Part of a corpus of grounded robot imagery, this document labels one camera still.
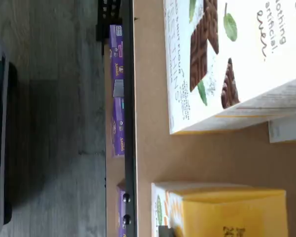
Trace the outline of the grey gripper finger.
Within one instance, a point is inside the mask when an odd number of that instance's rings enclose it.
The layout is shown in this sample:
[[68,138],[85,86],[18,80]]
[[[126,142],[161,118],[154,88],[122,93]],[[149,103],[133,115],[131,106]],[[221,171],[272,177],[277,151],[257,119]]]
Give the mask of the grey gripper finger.
[[158,236],[159,237],[175,237],[175,229],[169,228],[168,226],[159,226],[158,227]]

